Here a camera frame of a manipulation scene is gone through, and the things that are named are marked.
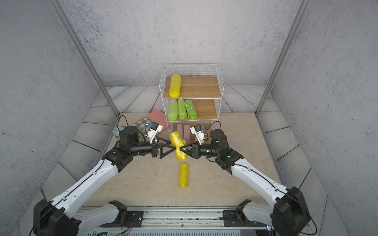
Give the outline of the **pink cutting board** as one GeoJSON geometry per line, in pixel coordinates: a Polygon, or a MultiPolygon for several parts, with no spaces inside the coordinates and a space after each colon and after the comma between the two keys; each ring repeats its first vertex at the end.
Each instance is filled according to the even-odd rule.
{"type": "Polygon", "coordinates": [[[162,131],[164,131],[164,130],[166,130],[166,129],[168,128],[167,125],[168,125],[169,123],[166,122],[166,116],[165,116],[165,114],[164,114],[162,111],[160,111],[160,110],[153,111],[152,113],[149,113],[149,114],[148,114],[147,116],[145,116],[145,117],[151,119],[153,122],[156,122],[156,123],[162,125],[162,126],[163,126],[162,131]]]}

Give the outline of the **left frame post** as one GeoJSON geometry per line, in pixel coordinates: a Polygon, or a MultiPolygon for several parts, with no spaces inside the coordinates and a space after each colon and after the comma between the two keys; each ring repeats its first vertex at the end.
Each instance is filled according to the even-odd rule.
{"type": "Polygon", "coordinates": [[[48,3],[50,4],[52,10],[56,14],[60,24],[62,25],[63,29],[65,30],[66,34],[68,35],[70,41],[74,45],[79,57],[81,58],[82,62],[84,63],[85,67],[89,71],[93,81],[96,83],[98,89],[102,93],[105,98],[105,101],[108,103],[110,108],[112,109],[113,113],[116,117],[119,117],[120,112],[117,109],[116,105],[114,104],[109,92],[105,88],[97,70],[95,69],[91,59],[89,58],[82,42],[80,41],[76,31],[74,30],[69,18],[67,17],[61,3],[58,0],[49,0],[48,3]]]}

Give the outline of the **pink bag roll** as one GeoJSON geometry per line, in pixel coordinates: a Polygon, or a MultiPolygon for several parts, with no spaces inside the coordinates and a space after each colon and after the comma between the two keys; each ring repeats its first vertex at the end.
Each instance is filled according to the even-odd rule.
{"type": "Polygon", "coordinates": [[[183,140],[186,143],[189,143],[191,139],[191,127],[189,125],[185,125],[183,127],[183,140]]]}
{"type": "Polygon", "coordinates": [[[176,131],[180,134],[180,136],[183,136],[183,125],[177,124],[176,131]]]}

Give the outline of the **bright green bag roll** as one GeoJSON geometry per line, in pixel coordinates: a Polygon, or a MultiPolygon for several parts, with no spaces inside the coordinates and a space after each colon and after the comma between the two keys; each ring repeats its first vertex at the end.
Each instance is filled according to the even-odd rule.
{"type": "Polygon", "coordinates": [[[195,120],[198,117],[198,114],[196,112],[194,103],[192,100],[186,100],[186,110],[187,110],[187,116],[189,120],[195,120]]]}

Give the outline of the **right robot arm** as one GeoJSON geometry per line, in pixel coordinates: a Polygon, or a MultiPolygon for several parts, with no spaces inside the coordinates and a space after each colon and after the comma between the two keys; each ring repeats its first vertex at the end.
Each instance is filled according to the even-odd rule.
{"type": "Polygon", "coordinates": [[[241,226],[254,222],[272,227],[281,236],[299,236],[313,219],[308,210],[303,193],[270,179],[248,162],[242,154],[230,148],[227,137],[220,129],[210,132],[209,144],[205,143],[205,127],[191,127],[196,142],[180,148],[188,156],[214,157],[214,162],[223,170],[241,179],[254,189],[267,202],[261,205],[247,199],[236,208],[236,220],[241,226]]]}

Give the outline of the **light green bag roll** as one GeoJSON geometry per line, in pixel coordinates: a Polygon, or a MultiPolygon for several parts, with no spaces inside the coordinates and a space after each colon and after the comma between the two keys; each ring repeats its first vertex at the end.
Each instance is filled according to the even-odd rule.
{"type": "Polygon", "coordinates": [[[178,119],[178,102],[176,99],[171,99],[168,102],[167,118],[170,122],[178,119]]]}

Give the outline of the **mint green jar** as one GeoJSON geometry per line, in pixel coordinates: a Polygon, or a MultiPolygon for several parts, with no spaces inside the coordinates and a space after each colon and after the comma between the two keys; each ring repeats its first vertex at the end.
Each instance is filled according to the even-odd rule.
{"type": "Polygon", "coordinates": [[[114,136],[115,136],[117,139],[120,138],[119,133],[120,133],[120,131],[118,130],[118,128],[114,128],[114,130],[113,130],[113,134],[114,134],[114,136]]]}

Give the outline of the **right frame post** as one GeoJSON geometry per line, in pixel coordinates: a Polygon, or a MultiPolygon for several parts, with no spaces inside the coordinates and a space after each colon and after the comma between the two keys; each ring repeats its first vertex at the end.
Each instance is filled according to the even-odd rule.
{"type": "Polygon", "coordinates": [[[294,42],[295,40],[295,37],[299,31],[299,28],[302,24],[302,21],[305,17],[305,14],[309,8],[309,5],[310,5],[310,0],[302,0],[301,3],[300,3],[300,6],[299,6],[299,9],[297,11],[297,14],[294,18],[294,21],[293,21],[293,24],[291,25],[291,28],[287,34],[287,37],[285,39],[285,42],[284,42],[284,45],[283,45],[283,48],[279,54],[279,57],[278,57],[278,60],[274,66],[274,69],[271,73],[271,76],[266,84],[266,87],[265,87],[265,90],[264,90],[264,93],[262,95],[262,98],[260,100],[260,103],[257,107],[257,110],[255,112],[255,115],[256,117],[258,118],[260,113],[262,112],[263,110],[263,107],[268,99],[268,96],[270,94],[270,92],[272,91],[272,88],[278,78],[278,75],[279,75],[279,72],[284,64],[284,61],[289,53],[289,50],[290,50],[290,47],[292,45],[292,43],[294,42]]]}

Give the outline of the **green checkered cloth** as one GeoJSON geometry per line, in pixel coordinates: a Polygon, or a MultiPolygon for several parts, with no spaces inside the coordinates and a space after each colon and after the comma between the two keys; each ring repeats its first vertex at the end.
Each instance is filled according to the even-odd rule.
{"type": "Polygon", "coordinates": [[[147,136],[148,135],[148,132],[150,130],[150,127],[149,125],[152,124],[153,121],[147,117],[144,117],[143,119],[135,122],[134,124],[132,124],[132,126],[135,126],[138,128],[138,130],[144,135],[144,136],[147,136]]]}

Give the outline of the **frame post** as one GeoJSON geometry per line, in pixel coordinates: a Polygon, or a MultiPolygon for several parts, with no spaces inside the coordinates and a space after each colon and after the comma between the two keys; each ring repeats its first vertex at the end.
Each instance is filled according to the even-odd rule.
{"type": "Polygon", "coordinates": [[[69,18],[67,17],[61,3],[58,0],[49,0],[48,3],[50,4],[52,10],[56,14],[60,24],[62,25],[63,29],[65,30],[66,34],[68,35],[70,41],[74,45],[79,57],[81,58],[82,62],[84,63],[85,67],[89,71],[93,81],[96,83],[98,89],[102,93],[105,98],[105,101],[108,103],[110,108],[112,109],[113,113],[116,117],[119,117],[120,112],[117,109],[116,105],[114,104],[109,92],[105,88],[97,70],[95,69],[91,59],[89,58],[82,42],[80,41],[76,31],[74,30],[69,18]]]}
{"type": "Polygon", "coordinates": [[[266,87],[265,87],[265,90],[264,90],[264,93],[262,95],[262,98],[260,100],[260,103],[257,107],[257,110],[255,112],[255,115],[256,117],[258,118],[260,113],[262,112],[263,110],[263,107],[268,99],[268,96],[270,94],[270,92],[272,91],[272,88],[278,78],[278,75],[279,75],[279,72],[284,64],[284,61],[289,53],[289,50],[290,50],[290,47],[292,45],[292,43],[294,42],[295,40],[295,37],[299,31],[299,28],[302,24],[302,21],[305,17],[305,14],[309,8],[309,5],[310,5],[310,0],[302,0],[301,3],[300,3],[300,6],[299,6],[299,9],[297,11],[297,14],[294,18],[294,21],[293,21],[293,24],[291,25],[291,28],[287,34],[287,37],[285,39],[285,42],[284,42],[284,45],[283,45],[283,48],[279,54],[279,57],[278,57],[278,60],[274,66],[274,69],[271,73],[271,76],[266,84],[266,87]]]}

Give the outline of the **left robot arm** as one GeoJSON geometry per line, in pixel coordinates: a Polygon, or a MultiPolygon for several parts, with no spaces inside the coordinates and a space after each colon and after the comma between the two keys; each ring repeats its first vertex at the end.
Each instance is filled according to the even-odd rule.
{"type": "Polygon", "coordinates": [[[50,201],[41,200],[33,209],[33,227],[36,236],[77,236],[97,226],[133,226],[132,214],[127,207],[114,200],[88,213],[78,213],[82,205],[108,180],[119,174],[135,156],[150,154],[163,158],[175,151],[169,140],[156,135],[151,129],[149,141],[139,140],[139,129],[127,126],[120,139],[84,177],[50,201]]]}

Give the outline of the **yellow bag roll labelled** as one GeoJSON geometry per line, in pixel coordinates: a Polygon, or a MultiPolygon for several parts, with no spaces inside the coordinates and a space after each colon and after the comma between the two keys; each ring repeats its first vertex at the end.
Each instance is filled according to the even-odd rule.
{"type": "Polygon", "coordinates": [[[188,155],[180,150],[180,147],[183,147],[186,142],[182,139],[178,131],[172,132],[169,135],[172,145],[175,149],[175,157],[178,161],[183,161],[188,158],[188,155]]]}

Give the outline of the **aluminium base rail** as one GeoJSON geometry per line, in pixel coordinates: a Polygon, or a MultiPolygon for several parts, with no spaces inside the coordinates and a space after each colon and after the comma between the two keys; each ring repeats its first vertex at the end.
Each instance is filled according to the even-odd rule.
{"type": "Polygon", "coordinates": [[[49,219],[42,220],[40,231],[46,236],[77,236],[96,227],[140,228],[169,224],[210,224],[223,221],[225,227],[271,226],[281,236],[298,236],[308,225],[310,217],[297,213],[272,211],[268,206],[244,201],[235,210],[215,208],[128,210],[119,202],[66,216],[56,210],[49,219]]]}

